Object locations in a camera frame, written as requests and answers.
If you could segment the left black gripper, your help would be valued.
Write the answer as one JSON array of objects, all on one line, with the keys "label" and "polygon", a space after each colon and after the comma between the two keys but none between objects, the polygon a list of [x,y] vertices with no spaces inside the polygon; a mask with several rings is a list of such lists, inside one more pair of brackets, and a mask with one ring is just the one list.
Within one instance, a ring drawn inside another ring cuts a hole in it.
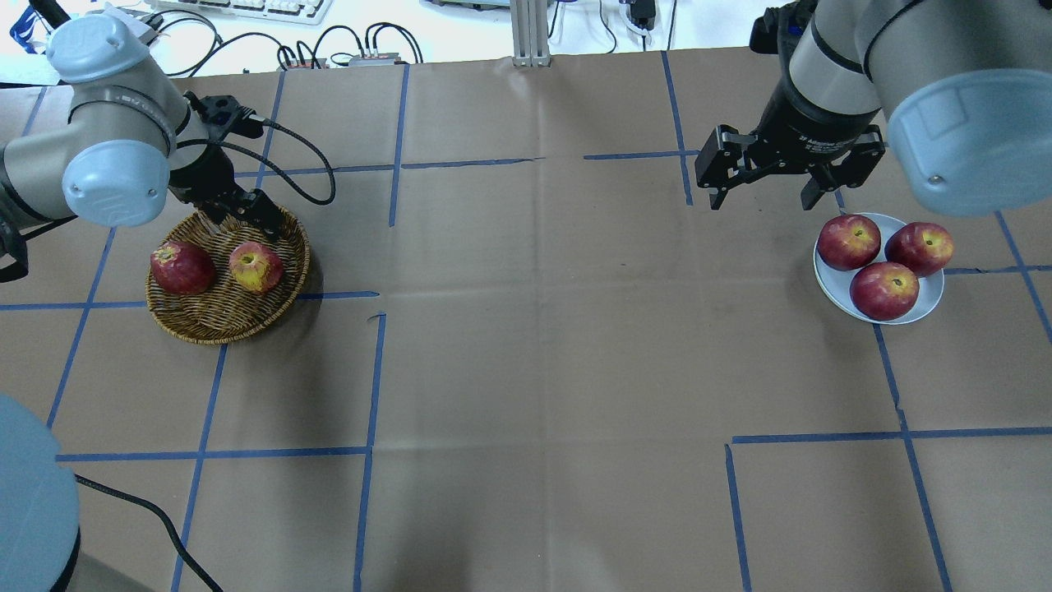
[{"label": "left black gripper", "polygon": [[258,229],[268,241],[281,239],[282,210],[262,190],[247,192],[234,181],[232,161],[222,140],[178,140],[173,157],[176,161],[168,187],[181,202],[196,207],[217,226],[232,219],[231,210],[239,210],[239,219]]}]

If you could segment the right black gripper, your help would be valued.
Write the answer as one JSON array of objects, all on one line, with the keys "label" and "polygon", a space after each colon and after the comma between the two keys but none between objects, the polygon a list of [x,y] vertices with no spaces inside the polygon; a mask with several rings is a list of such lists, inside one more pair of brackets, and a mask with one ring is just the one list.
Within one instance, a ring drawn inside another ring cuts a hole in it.
[{"label": "right black gripper", "polygon": [[774,96],[751,131],[729,124],[714,128],[694,164],[696,183],[708,190],[710,209],[720,210],[741,184],[769,175],[808,173],[801,207],[813,210],[823,195],[859,187],[883,160],[887,145],[873,117],[800,109]]}]

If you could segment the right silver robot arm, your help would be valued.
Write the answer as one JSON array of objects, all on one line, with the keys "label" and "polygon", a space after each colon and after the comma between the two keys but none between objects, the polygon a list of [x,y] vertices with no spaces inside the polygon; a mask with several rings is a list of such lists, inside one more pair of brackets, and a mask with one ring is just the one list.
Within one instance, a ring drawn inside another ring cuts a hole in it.
[{"label": "right silver robot arm", "polygon": [[1051,192],[1048,1],[793,1],[753,22],[778,57],[758,125],[719,125],[696,183],[719,209],[739,185],[807,173],[801,205],[859,187],[887,150],[920,205],[985,216]]}]

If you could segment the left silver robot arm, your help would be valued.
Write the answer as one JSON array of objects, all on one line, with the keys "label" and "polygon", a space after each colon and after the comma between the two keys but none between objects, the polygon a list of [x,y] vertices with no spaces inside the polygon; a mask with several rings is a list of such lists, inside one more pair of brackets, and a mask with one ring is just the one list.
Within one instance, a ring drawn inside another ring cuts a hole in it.
[{"label": "left silver robot arm", "polygon": [[116,16],[53,30],[46,57],[72,88],[67,124],[2,146],[2,281],[29,274],[31,237],[80,218],[140,226],[168,195],[215,224],[236,219],[276,240],[284,221],[267,195],[234,181],[229,134],[257,138],[263,120],[232,96],[181,93]]}]

